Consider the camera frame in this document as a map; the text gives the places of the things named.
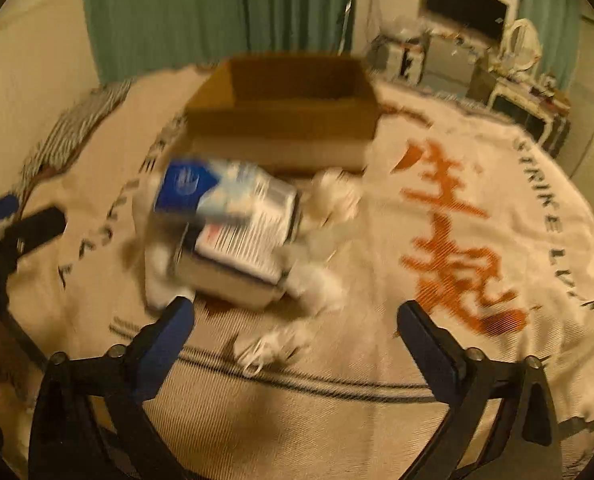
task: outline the orange chinese character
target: orange chinese character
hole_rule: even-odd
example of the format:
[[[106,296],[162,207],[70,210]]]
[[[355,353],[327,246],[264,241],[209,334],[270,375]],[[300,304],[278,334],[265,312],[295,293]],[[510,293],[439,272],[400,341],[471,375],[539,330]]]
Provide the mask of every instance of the orange chinese character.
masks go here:
[[[419,304],[428,313],[437,306],[444,307],[476,332],[488,336],[522,330],[526,326],[526,314],[521,310],[510,309],[478,317],[463,305],[462,298],[468,292],[474,293],[477,306],[481,308],[510,301],[517,297],[517,293],[507,290],[498,298],[487,296],[488,281],[500,279],[500,257],[488,248],[460,249],[450,239],[450,218],[437,212],[432,215],[433,237],[413,240],[415,247],[431,254],[430,262],[408,256],[401,259],[404,267],[420,273],[417,282]]]
[[[435,167],[435,171],[424,171],[421,174],[423,180],[433,182],[439,185],[439,195],[432,195],[414,189],[402,189],[401,193],[409,200],[424,202],[436,207],[461,211],[462,213],[488,218],[488,213],[475,207],[468,202],[461,202],[455,197],[456,189],[463,189],[464,183],[459,178],[451,176],[450,170],[462,170],[463,166],[458,160],[451,160],[444,155],[443,147],[439,142],[433,139],[426,139],[428,150],[424,151],[418,144],[409,140],[408,150],[392,170],[402,171],[411,168],[418,161],[423,160]]]

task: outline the cardboard box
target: cardboard box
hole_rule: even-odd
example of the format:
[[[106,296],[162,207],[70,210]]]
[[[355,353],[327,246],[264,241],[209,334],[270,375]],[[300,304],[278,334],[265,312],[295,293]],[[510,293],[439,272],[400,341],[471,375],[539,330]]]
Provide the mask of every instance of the cardboard box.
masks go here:
[[[228,60],[186,106],[177,153],[264,169],[362,171],[379,118],[373,87],[349,56],[273,54]]]
[[[262,310],[285,291],[287,273],[273,252],[295,240],[299,193],[295,186],[259,175],[255,195],[246,224],[187,224],[171,268],[194,290]]]

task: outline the bed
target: bed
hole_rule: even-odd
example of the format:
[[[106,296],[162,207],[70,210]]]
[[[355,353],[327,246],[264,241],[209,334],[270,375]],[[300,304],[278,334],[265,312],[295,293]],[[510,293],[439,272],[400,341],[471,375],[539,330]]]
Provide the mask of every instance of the bed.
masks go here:
[[[100,355],[154,319],[130,204],[186,134],[179,112],[204,78],[189,67],[136,80],[64,171],[33,181],[24,214],[56,204],[68,225],[21,262],[8,291],[45,354]],[[417,298],[465,348],[541,359],[574,476],[594,452],[588,205],[520,128],[468,102],[377,88],[386,113],[362,179],[360,235],[330,261],[348,287],[345,310],[325,318],[297,364],[247,378],[232,359],[237,332],[296,313],[198,302],[146,412],[182,465],[208,478],[398,478],[446,411],[394,333],[396,308]],[[10,375],[31,403],[32,364],[17,359]],[[465,463],[493,416],[491,406]]]

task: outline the screw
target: screw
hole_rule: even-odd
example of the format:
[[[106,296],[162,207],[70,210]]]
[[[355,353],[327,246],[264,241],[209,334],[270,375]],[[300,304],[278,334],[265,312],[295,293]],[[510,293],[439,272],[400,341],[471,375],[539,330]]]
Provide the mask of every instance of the screw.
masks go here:
[[[68,360],[65,352],[56,352],[50,356],[50,361],[55,365],[60,365]]]
[[[484,361],[485,354],[479,348],[470,347],[466,350],[466,357],[471,361]]]
[[[126,346],[125,345],[112,345],[106,353],[107,353],[108,357],[112,357],[113,359],[119,359],[119,357],[123,357],[125,355]]]
[[[539,361],[539,359],[534,355],[529,355],[526,359],[524,359],[524,361],[526,361],[526,364],[535,370],[539,370],[542,367],[542,362]]]

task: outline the black stripe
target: black stripe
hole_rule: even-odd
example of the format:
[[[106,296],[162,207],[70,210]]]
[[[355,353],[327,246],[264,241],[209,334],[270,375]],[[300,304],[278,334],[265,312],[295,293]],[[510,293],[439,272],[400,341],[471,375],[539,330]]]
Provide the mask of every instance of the black stripe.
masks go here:
[[[127,340],[132,339],[132,337],[130,335],[127,335],[127,334],[121,332],[116,327],[111,326],[111,327],[109,327],[109,329],[111,332],[114,332],[117,335],[119,335]],[[243,375],[243,373],[240,371],[234,372],[232,370],[226,369],[223,366],[219,367],[219,366],[215,366],[215,365],[209,365],[206,363],[199,363],[199,362],[193,361],[190,358],[184,357],[183,355],[180,355],[177,358],[177,361],[179,361],[183,364],[189,365],[189,366],[203,368],[204,370],[217,372],[218,374],[221,374],[221,375],[224,375],[227,377],[231,377],[234,379],[239,379],[242,381],[250,381],[250,382],[254,382],[254,383],[266,384],[267,386],[272,386],[274,388],[281,388],[284,390],[292,390],[292,391],[299,392],[302,394],[311,394],[311,395],[318,396],[318,397],[328,397],[330,399],[358,400],[361,402],[370,402],[373,404],[426,404],[429,402],[437,402],[435,400],[435,397],[433,397],[433,396],[388,397],[388,396],[378,396],[378,395],[372,395],[372,394],[347,394],[347,393],[343,393],[343,392],[327,392],[327,391],[319,389],[319,388],[298,386],[297,384],[290,384],[290,383],[286,383],[286,382],[278,382],[278,381],[274,381],[274,380],[270,380],[270,379],[265,379],[260,376],[245,377]]]
[[[130,338],[133,338],[139,332],[139,330],[141,330],[141,328],[137,327],[137,325],[130,323],[126,320],[120,319],[117,316],[115,316],[113,321],[119,325],[123,325],[124,328],[131,330],[133,332],[133,334],[130,335]],[[234,361],[228,361],[228,360],[224,359],[224,357],[221,354],[218,354],[217,352],[211,352],[209,350],[205,350],[205,349],[199,348],[197,346],[184,345],[184,350],[196,352],[200,355],[203,355],[205,357],[210,357],[212,359],[221,360],[222,362],[229,364],[229,365],[236,365],[236,363]],[[384,389],[393,389],[393,390],[397,390],[397,389],[399,389],[399,390],[429,390],[430,389],[427,384],[423,384],[423,383],[421,383],[421,384],[414,384],[414,383],[413,384],[366,383],[363,381],[350,381],[350,380],[346,380],[346,379],[325,378],[325,377],[320,377],[320,376],[313,375],[313,374],[307,374],[304,372],[294,372],[291,370],[282,370],[279,374],[287,376],[287,377],[293,377],[296,379],[306,379],[309,381],[318,381],[320,383],[328,383],[328,384],[339,384],[341,386],[366,386],[369,388],[384,388]]]

